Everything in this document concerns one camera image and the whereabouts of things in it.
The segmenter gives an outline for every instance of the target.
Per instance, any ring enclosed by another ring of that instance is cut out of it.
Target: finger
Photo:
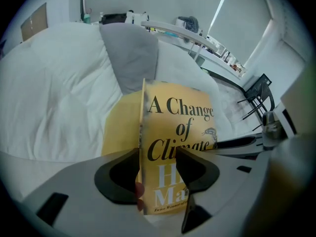
[[[140,198],[145,192],[145,187],[141,183],[135,183],[135,193],[136,197]]]
[[[139,211],[141,211],[142,209],[144,209],[144,201],[142,201],[141,199],[137,200],[137,209]]]

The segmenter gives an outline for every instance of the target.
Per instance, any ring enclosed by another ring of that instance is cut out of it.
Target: bed
[[[60,24],[0,61],[0,177],[11,197],[100,156],[107,116],[143,78],[207,92],[218,140],[235,137],[217,83],[185,51],[131,24]]]

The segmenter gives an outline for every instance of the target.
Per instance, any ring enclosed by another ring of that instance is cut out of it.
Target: white desk
[[[207,48],[211,49],[211,50],[216,50],[216,46],[214,46],[211,42],[207,41],[205,38],[203,38],[202,36],[195,34],[187,29],[184,29],[182,27],[178,27],[175,25],[171,25],[171,24],[167,24],[164,22],[156,22],[156,21],[142,21],[141,23],[142,26],[145,27],[152,27],[152,28],[156,28],[156,29],[160,29],[160,30],[164,30],[170,33],[174,33],[180,36],[183,36],[187,39],[193,40],[200,45],[197,54],[194,57],[194,60],[197,59],[198,55],[200,54],[203,46],[206,46]]]
[[[192,52],[197,52],[199,49],[199,46],[194,45],[192,48],[192,43],[186,43],[183,41],[183,39],[175,37],[175,36],[170,36],[167,34],[159,33],[159,32],[151,32],[151,34],[155,35],[158,40],[161,40],[163,42],[176,45],[184,50],[189,51],[190,49]],[[200,51],[200,57],[204,58],[205,61],[202,64],[202,67],[210,70],[214,73],[217,73],[237,85],[240,85],[240,77],[239,73],[234,71],[227,63],[225,63],[222,59],[218,58],[214,54],[211,54],[204,48]]]

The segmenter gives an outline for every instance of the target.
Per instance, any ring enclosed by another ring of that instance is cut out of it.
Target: white comforter
[[[65,163],[100,156],[121,96],[98,26],[48,28],[4,57],[0,174],[11,195],[20,200]]]

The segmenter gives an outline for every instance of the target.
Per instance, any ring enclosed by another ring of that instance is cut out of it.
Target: gray pillow
[[[155,36],[128,23],[101,25],[100,33],[124,95],[141,90],[143,78],[155,79],[158,58]]]

